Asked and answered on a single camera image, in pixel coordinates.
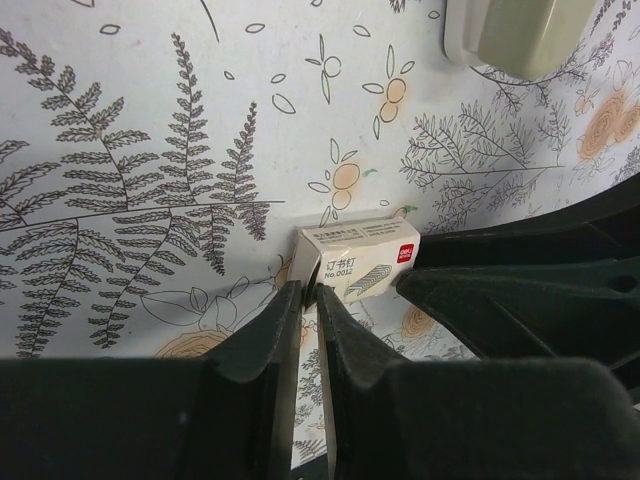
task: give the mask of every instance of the fern leaf illustration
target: fern leaf illustration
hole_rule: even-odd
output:
[[[213,185],[217,191],[210,198],[221,200],[223,202],[238,203],[251,202],[257,196],[257,192],[252,192],[256,188],[252,175],[246,173],[253,169],[253,165],[249,162],[253,158],[251,150],[253,149],[253,135],[256,131],[257,105],[251,102],[249,106],[249,114],[244,129],[240,131],[240,138],[234,139],[236,150],[228,149],[227,155],[231,160],[222,162],[222,166],[231,173],[219,173],[216,177],[221,180]]]
[[[47,205],[52,205],[53,202],[55,202],[59,198],[64,197],[66,194],[67,194],[66,191],[39,193],[37,195],[34,195],[31,198],[28,198],[18,203],[14,207],[14,210],[16,214],[18,214],[21,217],[24,217],[25,215],[29,215],[30,213],[40,210],[42,207],[45,207]]]
[[[18,150],[24,147],[28,147],[27,142],[20,140],[5,140],[0,143],[0,163],[4,162],[4,159],[9,155],[16,153]]]
[[[171,218],[169,210],[160,210],[157,212],[148,212],[141,215],[133,215],[127,217],[113,217],[113,221],[119,224],[139,224],[147,222],[157,222]]]
[[[228,227],[233,226],[236,212],[226,205],[209,205],[188,211],[186,214],[191,218],[201,219],[197,223],[200,226],[202,256],[218,274],[224,275],[224,248],[227,236],[231,233]]]
[[[118,183],[121,181],[120,175],[111,172],[94,172],[92,170],[70,170],[65,172],[63,177],[77,180],[90,180],[98,183]]]
[[[70,235],[75,233],[75,230],[75,222],[56,222],[42,227],[29,228],[24,235],[19,236],[9,245],[8,250],[16,252],[30,243],[38,242],[45,238]]]
[[[296,440],[293,446],[300,452],[300,460],[306,462],[315,457],[319,457],[327,450],[327,446],[323,440]]]
[[[70,238],[56,238],[23,250],[20,255],[16,256],[16,260],[29,260],[55,253],[70,253],[75,249],[75,246],[75,242]]]
[[[161,205],[186,206],[197,203],[198,195],[213,189],[212,185],[198,184],[213,178],[213,175],[201,169],[213,165],[214,162],[208,158],[196,158],[209,150],[206,145],[196,145],[208,138],[207,134],[201,131],[207,120],[199,118],[204,112],[203,106],[198,105],[202,100],[202,91],[195,90],[198,79],[193,73],[191,54],[186,49],[184,41],[176,33],[173,33],[171,38],[178,56],[178,73],[183,80],[177,84],[183,94],[183,97],[177,99],[177,103],[183,111],[173,114],[177,123],[169,124],[169,128],[178,136],[165,139],[175,149],[163,153],[162,156],[179,166],[167,165],[160,169],[169,176],[180,179],[180,182],[160,185],[162,190],[171,194],[156,199],[156,202]]]
[[[137,305],[137,297],[149,293],[141,285],[158,286],[162,283],[158,280],[158,274],[174,275],[175,271],[167,267],[167,263],[178,267],[186,266],[187,263],[179,256],[181,252],[189,256],[197,255],[191,244],[195,241],[197,246],[200,230],[196,222],[184,216],[174,215],[168,208],[138,215],[113,217],[113,221],[118,225],[126,225],[116,228],[115,233],[130,238],[118,238],[117,242],[123,247],[136,249],[122,252],[123,257],[133,260],[135,265],[116,264],[116,269],[122,274],[107,278],[106,283],[112,288],[99,292],[102,298],[113,302],[97,303],[91,307],[100,315],[89,319],[90,324],[98,327],[90,338],[95,345],[104,349],[117,344],[120,338],[118,332],[124,328],[124,322],[130,317],[127,310]]]
[[[58,163],[40,163],[14,172],[0,183],[0,200],[7,202],[26,187],[32,185],[33,180],[44,177],[59,166],[60,164]]]
[[[344,292],[346,297],[352,292],[358,292],[358,297],[369,290],[374,285],[380,283],[391,274],[391,265],[376,265],[371,271],[367,272],[362,278],[349,285]]]
[[[6,280],[5,277],[9,275],[15,275],[18,271],[6,265],[0,265],[0,290],[10,290],[16,288],[15,284]]]
[[[58,134],[56,140],[59,142],[97,142],[102,146],[103,152],[81,152],[65,155],[62,158],[63,163],[76,164],[103,164],[111,163],[114,167],[112,175],[117,177],[114,182],[118,185],[117,189],[112,190],[114,198],[118,198],[117,202],[105,202],[102,200],[94,200],[86,198],[90,196],[104,196],[102,189],[76,188],[69,189],[69,194],[79,194],[83,198],[74,198],[66,202],[68,206],[81,208],[98,213],[115,213],[118,211],[126,211],[130,207],[140,205],[149,201],[157,195],[147,192],[138,194],[135,203],[129,203],[129,190],[139,189],[163,178],[161,174],[149,174],[144,181],[140,179],[131,180],[125,177],[126,174],[137,166],[147,161],[158,159],[153,154],[138,154],[134,157],[123,157],[120,161],[116,160],[114,151],[118,148],[132,145],[134,143],[149,140],[149,135],[139,130],[120,130],[115,132],[107,132],[116,121],[124,108],[124,98],[120,97],[113,101],[106,108],[96,110],[100,96],[102,94],[101,85],[94,82],[91,86],[75,100],[72,98],[76,87],[76,76],[73,68],[65,66],[60,73],[58,80],[53,79],[55,73],[55,64],[53,60],[44,55],[41,61],[38,61],[36,55],[27,47],[26,44],[14,42],[10,32],[2,30],[3,35],[0,38],[0,54],[18,58],[23,61],[16,67],[18,73],[33,77],[28,83],[34,88],[43,92],[53,92],[54,95],[45,99],[41,106],[45,110],[67,109],[57,114],[51,121],[56,127],[64,127]]]
[[[28,146],[27,142],[18,140],[7,140],[0,144],[0,164],[4,159]],[[27,200],[15,204],[12,199],[20,195],[27,187],[33,185],[34,181],[49,174],[52,170],[60,167],[59,163],[40,163],[20,169],[0,182],[0,210],[8,209],[9,213],[0,213],[0,230],[28,225],[26,216],[45,205],[50,205],[54,200],[66,195],[63,191],[40,193]]]
[[[63,155],[61,158],[62,163],[75,163],[75,164],[88,164],[88,165],[101,165],[111,162],[111,157],[108,153],[102,152],[82,152],[82,153],[70,153]]]
[[[236,206],[236,212],[253,238],[259,241],[266,238],[268,203],[241,203]]]
[[[2,213],[0,214],[0,231],[17,227],[23,224],[22,218],[18,213]]]
[[[97,213],[117,213],[127,209],[127,202],[122,200],[93,200],[89,198],[73,198],[65,202],[70,207],[83,208]]]
[[[23,280],[25,285],[51,285],[53,288],[23,292],[29,302],[21,308],[29,313],[19,316],[22,322],[16,337],[19,357],[40,356],[49,339],[62,325],[59,320],[71,316],[71,309],[80,306],[79,301],[64,296],[63,291],[89,292],[90,284],[101,282],[95,266],[113,271],[111,260],[100,252],[124,259],[124,255],[112,240],[93,230],[80,228],[77,219],[73,222],[60,222],[29,229],[26,235],[18,237],[10,248],[17,252],[29,244],[34,245],[19,252],[16,258],[31,260],[51,254],[66,255],[36,261],[21,272],[26,277],[32,277]]]

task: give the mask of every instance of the branch illustration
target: branch illustration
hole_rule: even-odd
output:
[[[169,145],[175,147],[175,150],[165,152],[162,156],[178,164],[179,167],[173,165],[160,167],[160,170],[176,180],[160,185],[159,189],[168,194],[158,198],[156,202],[161,205],[182,206],[197,203],[198,195],[215,188],[209,183],[196,185],[213,179],[213,175],[205,168],[213,165],[214,161],[209,158],[197,158],[209,150],[206,145],[195,145],[208,138],[207,134],[201,131],[207,124],[207,120],[199,119],[204,108],[202,105],[197,105],[202,99],[202,91],[194,90],[198,79],[193,73],[191,55],[186,50],[184,41],[175,33],[171,34],[171,38],[176,47],[180,66],[179,74],[183,80],[178,82],[177,86],[185,98],[177,99],[182,111],[174,113],[173,118],[178,123],[169,125],[169,128],[178,136],[165,139]]]
[[[616,0],[604,0],[602,2],[602,5],[600,6],[600,10],[598,10],[598,15],[596,15],[596,19],[593,21],[593,27],[591,27],[591,35],[593,35],[594,30],[600,23],[600,20],[602,20],[602,17],[604,17],[604,14],[607,13],[607,10],[609,10],[611,5],[614,4],[615,2]]]
[[[538,123],[538,131],[541,135],[540,141],[546,141],[551,151],[556,152],[556,165],[560,161],[562,150],[569,144],[570,140],[571,127],[565,110],[564,100],[554,102],[551,104],[549,119],[547,120],[547,117],[543,117],[542,122]]]
[[[624,165],[620,169],[620,171],[616,174],[615,179],[613,181],[613,185],[617,185],[620,182],[624,182],[625,180],[633,177],[640,173],[640,147],[634,147],[629,155],[627,155],[627,160]]]
[[[477,103],[462,105],[457,119],[416,118],[417,135],[409,139],[400,173],[424,192],[440,185],[440,199],[433,203],[438,221],[429,222],[427,232],[458,230],[470,213],[481,208],[496,210],[528,201],[538,178],[550,168],[560,168],[559,151],[568,143],[570,129],[562,102],[553,105],[552,115],[539,126],[552,136],[551,148],[558,155],[555,165],[533,163],[535,139],[522,120],[499,130],[491,113]],[[525,180],[525,172],[535,175]]]
[[[9,250],[20,251],[16,256],[19,261],[49,257],[34,260],[21,272],[31,277],[23,280],[25,285],[45,288],[23,291],[29,303],[21,308],[29,313],[20,315],[23,324],[18,327],[20,333],[16,337],[19,357],[40,356],[62,325],[61,319],[71,316],[70,309],[80,306],[78,300],[63,295],[63,291],[91,291],[90,284],[101,282],[93,266],[113,271],[113,263],[102,252],[124,260],[122,251],[111,240],[93,230],[81,229],[77,220],[29,229]],[[51,257],[57,254],[64,256]]]
[[[585,55],[582,53],[585,49],[585,41],[583,39],[556,71],[537,80],[511,78],[495,67],[486,67],[484,70],[476,67],[470,68],[476,74],[485,80],[493,82],[498,87],[492,101],[496,111],[501,109],[502,117],[513,116],[522,109],[522,102],[530,93],[533,93],[536,97],[536,106],[547,107],[549,105],[549,87],[552,82],[562,81],[571,86],[586,80],[588,67],[593,70],[601,67],[613,51],[613,42],[613,35],[608,33],[598,45],[591,49],[588,55]]]
[[[43,55],[38,61],[37,56],[22,42],[15,42],[10,32],[0,29],[0,55],[15,57],[23,60],[16,67],[18,73],[33,77],[27,83],[42,91],[54,91],[55,95],[41,103],[45,110],[58,110],[68,107],[68,110],[57,114],[51,125],[67,127],[58,134],[59,142],[101,144],[102,152],[81,152],[62,157],[63,163],[71,164],[111,164],[115,170],[111,176],[100,177],[92,175],[95,172],[87,170],[72,170],[64,174],[67,178],[79,178],[93,183],[82,183],[71,187],[67,193],[79,194],[82,198],[67,200],[71,207],[82,208],[94,212],[126,211],[131,206],[141,205],[153,198],[155,190],[135,193],[146,185],[152,184],[163,176],[159,173],[148,173],[129,176],[140,165],[158,159],[155,154],[140,154],[133,157],[122,157],[116,160],[115,150],[127,145],[149,140],[149,136],[138,130],[119,130],[109,132],[110,125],[117,119],[124,107],[124,98],[120,97],[103,110],[96,110],[98,100],[102,94],[100,83],[94,82],[82,95],[75,100],[72,97],[76,87],[76,74],[72,67],[65,66],[54,80],[55,64],[51,57]],[[113,200],[102,200],[86,197],[107,197]]]

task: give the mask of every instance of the orange flower illustration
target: orange flower illustration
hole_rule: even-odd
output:
[[[203,332],[183,333],[162,348],[156,357],[192,358],[207,353],[228,337],[226,332],[205,330]]]
[[[405,63],[400,69],[398,76],[396,74],[396,54],[393,45],[389,45],[387,50],[387,79],[389,82],[386,87],[379,83],[365,83],[362,85],[367,92],[375,95],[385,95],[386,100],[382,103],[378,115],[373,119],[373,134],[376,140],[380,139],[380,122],[391,123],[398,116],[400,103],[407,93],[407,83],[400,78],[411,71],[416,62],[410,61]]]
[[[616,142],[624,142],[629,138],[638,126],[638,122],[640,122],[640,105],[635,104],[620,115],[613,133]]]
[[[593,98],[600,92],[600,89],[597,89],[595,92],[589,92],[589,87],[591,86],[591,77],[587,80],[587,85],[584,89],[580,88],[576,91],[578,95],[578,100],[576,100],[576,104],[574,106],[574,111],[576,112],[576,116],[584,115],[588,113],[589,110],[593,108]]]
[[[307,185],[314,192],[322,194],[331,194],[331,205],[327,206],[322,219],[320,220],[320,226],[324,227],[331,217],[334,220],[338,220],[338,212],[344,210],[351,204],[353,199],[353,187],[362,178],[360,167],[351,162],[347,162],[351,157],[357,154],[357,150],[351,150],[350,152],[340,155],[340,146],[333,138],[330,142],[330,154],[331,161],[337,165],[337,167],[330,172],[324,171],[324,178],[327,183],[323,182],[309,182]]]
[[[580,156],[584,160],[594,159],[607,145],[616,129],[623,105],[623,96],[614,93],[594,114],[584,133],[580,149]]]
[[[436,321],[415,305],[411,305],[402,319],[402,339],[418,338],[432,330]]]

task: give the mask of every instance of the wallpaper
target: wallpaper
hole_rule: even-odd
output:
[[[286,279],[299,227],[425,234],[640,171],[640,6],[555,72],[450,63],[436,0],[0,4],[0,354],[199,355]],[[394,292],[350,306],[410,358],[472,355]],[[293,465],[325,449],[305,317]]]

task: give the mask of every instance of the beige plastic object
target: beige plastic object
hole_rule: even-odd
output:
[[[478,58],[533,80],[558,68],[576,47],[596,0],[491,0]]]

